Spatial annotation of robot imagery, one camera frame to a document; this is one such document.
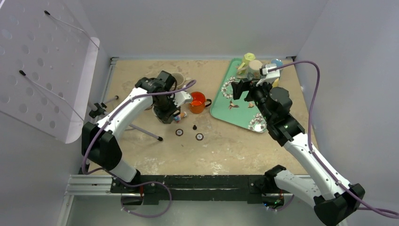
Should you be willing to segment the dark teal mug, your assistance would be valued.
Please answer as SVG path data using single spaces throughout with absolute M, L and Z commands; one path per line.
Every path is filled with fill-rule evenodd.
M 180 114 L 177 115 L 161 115 L 158 117 L 158 120 L 163 124 L 171 124 L 173 121 L 180 120 Z

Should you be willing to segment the beige dragon print mug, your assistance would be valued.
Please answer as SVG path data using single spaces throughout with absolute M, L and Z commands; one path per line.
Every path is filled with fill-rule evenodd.
M 261 74 L 260 74 L 260 69 L 262 68 L 263 63 L 259 60 L 252 60 L 249 61 L 247 68 L 246 68 L 246 78 L 248 80 L 252 80 L 252 79 L 260 79 Z

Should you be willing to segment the cream mug with coral print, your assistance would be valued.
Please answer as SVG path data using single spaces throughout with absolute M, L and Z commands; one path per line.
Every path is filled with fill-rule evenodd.
M 185 77 L 181 73 L 171 73 L 171 75 L 175 78 L 176 82 L 173 84 L 171 90 L 182 89 L 186 86 L 188 82 L 192 80 L 190 77 Z

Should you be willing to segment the orange mug black handle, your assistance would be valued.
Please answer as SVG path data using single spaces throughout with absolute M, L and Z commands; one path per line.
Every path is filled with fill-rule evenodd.
M 192 92 L 191 97 L 192 101 L 189 103 L 189 110 L 191 113 L 200 114 L 206 107 L 209 107 L 212 104 L 212 100 L 206 98 L 201 92 Z

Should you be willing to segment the yellow mug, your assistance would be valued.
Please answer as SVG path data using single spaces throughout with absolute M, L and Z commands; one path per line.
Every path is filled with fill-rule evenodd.
M 279 85 L 279 79 L 276 79 L 273 83 L 272 83 L 272 87 L 275 88 Z

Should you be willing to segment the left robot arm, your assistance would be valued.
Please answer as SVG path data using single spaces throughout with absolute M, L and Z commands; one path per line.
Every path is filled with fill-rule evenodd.
M 166 71 L 161 71 L 156 78 L 143 77 L 111 113 L 95 124 L 87 122 L 82 128 L 82 173 L 95 172 L 87 169 L 87 161 L 91 161 L 99 166 L 99 170 L 122 180 L 122 187 L 128 192 L 136 192 L 140 188 L 141 173 L 123 160 L 118 140 L 149 107 L 160 122 L 172 123 L 181 106 L 192 100 L 185 90 L 172 90 L 174 83 L 175 78 Z

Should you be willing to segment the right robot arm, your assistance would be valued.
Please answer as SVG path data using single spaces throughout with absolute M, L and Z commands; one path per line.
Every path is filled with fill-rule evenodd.
M 286 89 L 267 83 L 258 86 L 257 82 L 232 82 L 233 99 L 248 92 L 245 101 L 254 102 L 266 121 L 269 135 L 298 160 L 313 180 L 311 183 L 276 166 L 265 173 L 265 188 L 290 192 L 310 205 L 323 224 L 338 225 L 359 208 L 364 188 L 339 174 L 309 141 L 310 135 L 290 114 L 292 100 Z

